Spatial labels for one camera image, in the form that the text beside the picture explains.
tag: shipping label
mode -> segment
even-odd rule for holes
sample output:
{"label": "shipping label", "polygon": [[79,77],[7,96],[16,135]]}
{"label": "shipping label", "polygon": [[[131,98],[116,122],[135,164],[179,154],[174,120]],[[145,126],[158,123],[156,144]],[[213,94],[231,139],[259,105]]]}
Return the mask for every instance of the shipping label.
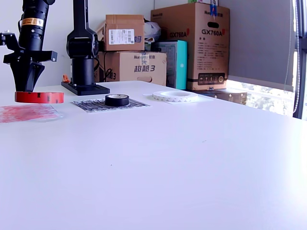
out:
{"label": "shipping label", "polygon": [[109,45],[134,44],[134,29],[109,30]]}

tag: white wall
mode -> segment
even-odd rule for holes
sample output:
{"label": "white wall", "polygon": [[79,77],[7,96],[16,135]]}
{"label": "white wall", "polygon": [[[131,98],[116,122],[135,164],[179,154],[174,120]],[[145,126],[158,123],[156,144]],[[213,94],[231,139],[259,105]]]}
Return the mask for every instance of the white wall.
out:
{"label": "white wall", "polygon": [[[88,0],[89,22],[95,30],[105,19],[106,14],[143,14],[150,20],[150,11],[154,8],[154,0]],[[37,86],[59,85],[63,74],[70,76],[70,64],[66,53],[67,35],[73,30],[72,0],[56,0],[50,6],[43,50],[54,50],[58,53],[57,62],[44,62],[45,70],[40,76]],[[22,14],[22,0],[6,1],[0,7],[0,31],[9,29],[18,34],[17,22]],[[3,56],[11,53],[0,46],[0,90],[14,90],[14,78],[9,65],[3,63]]]}
{"label": "white wall", "polygon": [[188,0],[155,0],[155,9],[186,4]]}

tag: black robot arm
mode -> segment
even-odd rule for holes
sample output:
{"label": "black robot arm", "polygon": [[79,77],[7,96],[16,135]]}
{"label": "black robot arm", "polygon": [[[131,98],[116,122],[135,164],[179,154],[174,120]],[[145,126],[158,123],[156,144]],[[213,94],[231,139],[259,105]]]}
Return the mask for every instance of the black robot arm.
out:
{"label": "black robot arm", "polygon": [[19,40],[13,33],[0,33],[0,45],[14,53],[4,56],[11,66],[17,92],[32,92],[45,69],[43,61],[57,61],[54,51],[42,51],[49,5],[55,0],[24,0]]}
{"label": "black robot arm", "polygon": [[72,81],[62,82],[62,86],[79,96],[110,93],[110,89],[94,82],[98,36],[89,28],[87,0],[73,0],[73,25],[73,31],[67,36],[67,54],[72,59]]}

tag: red tape roll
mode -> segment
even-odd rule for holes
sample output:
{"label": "red tape roll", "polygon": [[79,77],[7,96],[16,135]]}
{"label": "red tape roll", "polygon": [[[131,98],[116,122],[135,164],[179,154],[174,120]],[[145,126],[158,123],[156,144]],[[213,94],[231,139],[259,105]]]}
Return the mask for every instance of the red tape roll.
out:
{"label": "red tape roll", "polygon": [[63,92],[15,92],[15,101],[21,103],[58,104],[64,102]]}

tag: stacked cardboard boxes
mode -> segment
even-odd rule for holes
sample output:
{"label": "stacked cardboard boxes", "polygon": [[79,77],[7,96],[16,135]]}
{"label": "stacked cardboard boxes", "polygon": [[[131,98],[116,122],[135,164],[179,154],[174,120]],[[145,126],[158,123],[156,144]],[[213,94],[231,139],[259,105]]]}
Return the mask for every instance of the stacked cardboard boxes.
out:
{"label": "stacked cardboard boxes", "polygon": [[146,81],[166,85],[166,54],[144,52],[142,15],[107,15],[103,29],[97,33],[103,37],[104,52],[98,55],[95,82]]}
{"label": "stacked cardboard boxes", "polygon": [[188,42],[187,89],[226,88],[229,62],[228,8],[188,3],[153,10],[151,21],[162,28],[162,39]]}

